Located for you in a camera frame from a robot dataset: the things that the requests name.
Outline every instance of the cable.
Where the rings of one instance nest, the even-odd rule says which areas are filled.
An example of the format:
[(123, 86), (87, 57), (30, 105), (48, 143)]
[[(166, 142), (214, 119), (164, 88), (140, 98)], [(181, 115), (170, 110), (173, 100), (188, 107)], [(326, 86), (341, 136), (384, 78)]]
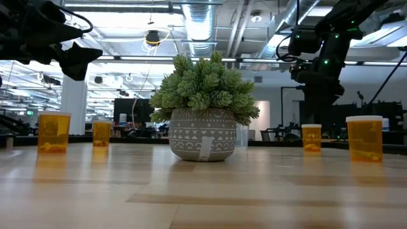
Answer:
[(69, 14), (71, 14), (71, 15), (74, 15), (75, 17), (78, 17), (78, 18), (84, 20), (84, 21), (89, 25), (89, 28), (88, 28), (88, 29), (85, 29), (85, 30), (83, 31), (83, 33), (88, 33), (88, 32), (90, 32), (90, 31), (93, 30), (93, 24), (92, 24), (87, 18), (85, 18), (84, 16), (81, 16), (81, 15), (79, 15), (79, 14), (76, 14), (76, 13), (72, 12), (71, 10), (67, 10), (67, 9), (62, 8), (62, 7), (60, 7), (60, 6), (58, 6), (58, 8), (59, 8), (61, 11), (63, 11), (63, 12), (69, 13)]
[[(158, 49), (158, 45), (155, 47), (154, 56), (157, 54), (157, 49)], [(150, 71), (151, 71), (151, 67), (152, 67), (152, 66), (153, 66), (153, 65), (150, 64), (150, 67), (148, 68), (147, 75), (146, 75), (146, 77), (145, 77), (145, 79), (144, 79), (144, 82), (143, 82), (142, 85), (141, 85), (141, 88), (140, 88), (140, 90), (139, 90), (139, 93), (137, 93), (137, 97), (134, 99), (134, 103), (133, 103), (133, 106), (132, 106), (133, 128), (135, 128), (135, 122), (134, 122), (134, 108), (135, 108), (135, 104), (137, 103), (137, 99), (139, 98), (139, 96), (140, 96), (140, 94), (141, 94), (141, 92), (142, 92), (142, 89), (144, 88), (144, 86), (145, 86), (145, 84), (146, 84), (146, 82), (147, 82), (147, 78), (148, 78), (148, 76), (150, 75)]]
[(401, 65), (401, 63), (403, 62), (403, 60), (407, 57), (407, 52), (403, 55), (403, 57), (401, 57), (400, 61), (397, 63), (397, 65), (393, 68), (393, 71), (389, 74), (389, 76), (386, 78), (386, 80), (383, 82), (383, 84), (380, 86), (379, 90), (376, 92), (375, 96), (373, 96), (373, 98), (370, 100), (370, 102), (368, 103), (367, 106), (372, 105), (373, 101), (377, 98), (377, 96), (379, 95), (379, 93), (382, 91), (382, 89), (384, 88), (384, 86), (386, 85), (386, 83), (389, 81), (389, 79), (393, 76), (393, 74), (395, 73), (395, 71), (397, 70), (397, 68), (399, 68), (399, 66)]
[[(295, 22), (296, 25), (295, 26), (298, 26), (299, 20), (300, 20), (300, 0), (297, 0), (296, 22)], [(301, 60), (299, 57), (292, 57), (288, 53), (283, 55), (282, 57), (280, 56), (280, 53), (279, 53), (280, 45), (282, 44), (283, 41), (287, 40), (290, 37), (291, 37), (291, 34), (286, 36), (283, 40), (280, 41), (280, 43), (275, 48), (275, 54), (277, 56), (277, 60), (282, 60), (284, 62), (294, 62), (294, 61), (297, 61), (297, 60)]]

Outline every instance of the white column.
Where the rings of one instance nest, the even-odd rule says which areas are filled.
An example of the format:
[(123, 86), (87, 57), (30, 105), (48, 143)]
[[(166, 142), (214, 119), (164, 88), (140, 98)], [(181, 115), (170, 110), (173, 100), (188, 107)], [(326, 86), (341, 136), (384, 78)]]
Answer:
[(74, 81), (64, 76), (62, 82), (61, 112), (71, 113), (69, 134), (85, 134), (86, 97), (88, 95), (88, 78)]
[(270, 101), (254, 101), (254, 105), (260, 109), (260, 114), (259, 118), (251, 118), (249, 130), (255, 130), (256, 141), (261, 141), (260, 130), (270, 128)]

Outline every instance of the computer monitor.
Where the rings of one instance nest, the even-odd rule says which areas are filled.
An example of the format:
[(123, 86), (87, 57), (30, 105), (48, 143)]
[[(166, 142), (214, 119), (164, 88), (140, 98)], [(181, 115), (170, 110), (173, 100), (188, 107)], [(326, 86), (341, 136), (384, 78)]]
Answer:
[(115, 99), (114, 100), (114, 112), (113, 112), (113, 121), (119, 122), (120, 114), (127, 115), (127, 121), (132, 121), (134, 113), (134, 121), (140, 122), (150, 122), (150, 114), (154, 112), (149, 104), (149, 99), (138, 99), (134, 112), (132, 111), (133, 103), (135, 99)]

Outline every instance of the wall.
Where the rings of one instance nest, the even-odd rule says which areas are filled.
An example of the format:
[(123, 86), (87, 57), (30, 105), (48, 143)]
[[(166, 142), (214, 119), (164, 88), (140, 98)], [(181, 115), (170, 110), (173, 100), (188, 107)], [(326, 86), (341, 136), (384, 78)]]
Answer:
[(255, 138), (261, 141), (261, 130), (265, 130), (270, 126), (270, 102), (269, 101), (256, 101), (254, 103), (260, 109), (259, 118), (251, 119), (249, 130), (255, 130)]
[[(385, 78), (393, 70), (393, 67), (371, 67), (371, 66), (347, 66), (340, 76), (341, 84), (345, 88), (345, 93), (336, 104), (350, 104), (356, 102), (360, 106), (360, 100), (356, 94), (360, 91), (366, 102), (374, 96)], [(253, 96), (257, 101), (270, 101), (270, 126), (276, 127), (281, 123), (280, 108), (280, 87), (296, 86), (290, 79), (289, 72), (280, 73), (278, 71), (263, 74), (263, 83), (258, 85), (253, 91)], [(377, 97), (381, 101), (401, 101), (404, 109), (407, 109), (407, 67), (400, 67), (393, 77), (386, 84), (385, 88)], [(288, 124), (293, 119), (293, 101), (303, 100), (303, 92), (295, 89), (284, 89), (284, 124)]]

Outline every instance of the potted plant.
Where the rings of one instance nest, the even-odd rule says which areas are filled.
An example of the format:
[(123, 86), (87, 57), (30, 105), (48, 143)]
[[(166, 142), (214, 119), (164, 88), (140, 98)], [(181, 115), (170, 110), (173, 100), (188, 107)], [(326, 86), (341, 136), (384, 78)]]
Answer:
[(164, 78), (150, 100), (151, 121), (170, 120), (171, 150), (184, 160), (220, 161), (235, 149), (236, 123), (249, 125), (259, 109), (250, 94), (254, 83), (242, 81), (237, 69), (226, 69), (222, 53), (195, 65), (189, 57), (174, 58), (175, 71)]

